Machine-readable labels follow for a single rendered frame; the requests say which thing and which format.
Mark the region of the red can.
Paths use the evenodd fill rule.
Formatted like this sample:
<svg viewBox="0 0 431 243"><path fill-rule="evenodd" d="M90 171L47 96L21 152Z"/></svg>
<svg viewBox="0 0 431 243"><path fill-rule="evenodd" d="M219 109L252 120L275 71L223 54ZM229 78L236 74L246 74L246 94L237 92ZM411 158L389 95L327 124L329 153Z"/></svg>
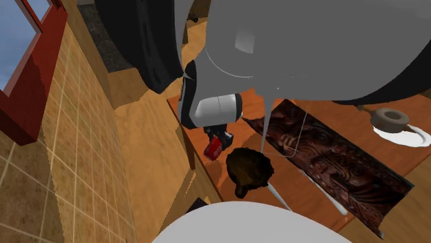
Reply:
<svg viewBox="0 0 431 243"><path fill-rule="evenodd" d="M222 152L222 143L218 137L213 136L210 143L204 150L204 156L210 161L215 161Z"/></svg>

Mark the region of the dark brown round object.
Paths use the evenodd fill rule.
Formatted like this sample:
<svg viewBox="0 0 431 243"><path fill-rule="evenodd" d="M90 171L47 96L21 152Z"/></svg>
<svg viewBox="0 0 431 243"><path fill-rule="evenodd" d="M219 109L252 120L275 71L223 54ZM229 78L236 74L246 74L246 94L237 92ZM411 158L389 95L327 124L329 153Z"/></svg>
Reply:
<svg viewBox="0 0 431 243"><path fill-rule="evenodd" d="M243 199L250 190L268 186L274 174L271 160L251 148L235 148L226 159L227 172L236 185L235 196Z"/></svg>

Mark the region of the white stick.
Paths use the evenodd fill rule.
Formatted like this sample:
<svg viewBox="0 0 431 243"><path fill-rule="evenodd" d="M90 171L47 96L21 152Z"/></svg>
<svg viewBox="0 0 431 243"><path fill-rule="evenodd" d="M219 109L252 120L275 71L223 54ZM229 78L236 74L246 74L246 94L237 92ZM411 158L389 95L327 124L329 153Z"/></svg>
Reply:
<svg viewBox="0 0 431 243"><path fill-rule="evenodd" d="M288 210L291 211L290 207L287 205L285 200L280 196L278 191L268 182L267 188L270 190L270 192L274 195L274 197Z"/></svg>
<svg viewBox="0 0 431 243"><path fill-rule="evenodd" d="M325 197L336 207L336 209L344 216L347 215L347 210L339 202L337 202L329 193L327 193L318 183L316 183L310 176L308 176L305 171L299 170L301 174L309 179L324 195Z"/></svg>

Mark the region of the orange wooden table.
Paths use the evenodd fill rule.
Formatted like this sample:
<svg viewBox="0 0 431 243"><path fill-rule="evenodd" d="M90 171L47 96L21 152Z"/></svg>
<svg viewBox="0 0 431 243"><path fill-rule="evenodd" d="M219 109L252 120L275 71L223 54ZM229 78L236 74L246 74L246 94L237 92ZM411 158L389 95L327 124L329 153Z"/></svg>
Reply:
<svg viewBox="0 0 431 243"><path fill-rule="evenodd" d="M295 103L403 177L422 162L431 161L431 146L411 148L382 139L373 131L370 116L352 106L342 106L331 101L297 100ZM295 212L334 231L341 230L354 219L351 213L341 215L314 184L273 146L262 142L262 137L245 121L229 124L227 130L234 135L232 148L226 149L214 162L209 161L203 154L209 140L201 128L193 130L183 128L180 133L186 147L196 152L198 156L196 162L204 166L222 201L236 199L235 185L227 175L226 156L233 148L244 146L256 150L263 149L266 156L271 159L275 173L270 182Z"/></svg>

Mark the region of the patterned dark brown robot stand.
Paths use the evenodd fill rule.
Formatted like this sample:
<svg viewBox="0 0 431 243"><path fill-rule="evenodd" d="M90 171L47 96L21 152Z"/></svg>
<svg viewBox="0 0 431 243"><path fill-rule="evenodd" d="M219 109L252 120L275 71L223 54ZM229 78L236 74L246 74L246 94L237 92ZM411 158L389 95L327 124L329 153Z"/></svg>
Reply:
<svg viewBox="0 0 431 243"><path fill-rule="evenodd" d="M246 122L378 237L413 184L289 100Z"/></svg>

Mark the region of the white plate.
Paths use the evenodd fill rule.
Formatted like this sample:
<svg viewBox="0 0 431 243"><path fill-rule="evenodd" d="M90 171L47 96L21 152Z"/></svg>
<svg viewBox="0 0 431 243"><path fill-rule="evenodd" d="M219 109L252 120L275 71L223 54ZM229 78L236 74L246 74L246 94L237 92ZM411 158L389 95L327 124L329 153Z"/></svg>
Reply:
<svg viewBox="0 0 431 243"><path fill-rule="evenodd" d="M383 139L393 142L398 145L409 146L413 148L428 147L431 145L431 135L416 126L409 127L410 131L401 131L400 133L387 133L373 127L373 131Z"/></svg>

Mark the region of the red framed window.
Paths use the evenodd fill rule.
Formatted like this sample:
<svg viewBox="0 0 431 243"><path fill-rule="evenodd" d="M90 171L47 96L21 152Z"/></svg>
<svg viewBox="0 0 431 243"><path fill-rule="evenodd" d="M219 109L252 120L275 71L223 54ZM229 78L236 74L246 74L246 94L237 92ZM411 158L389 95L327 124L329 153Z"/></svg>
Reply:
<svg viewBox="0 0 431 243"><path fill-rule="evenodd" d="M37 141L68 13L61 0L0 0L0 131Z"/></svg>

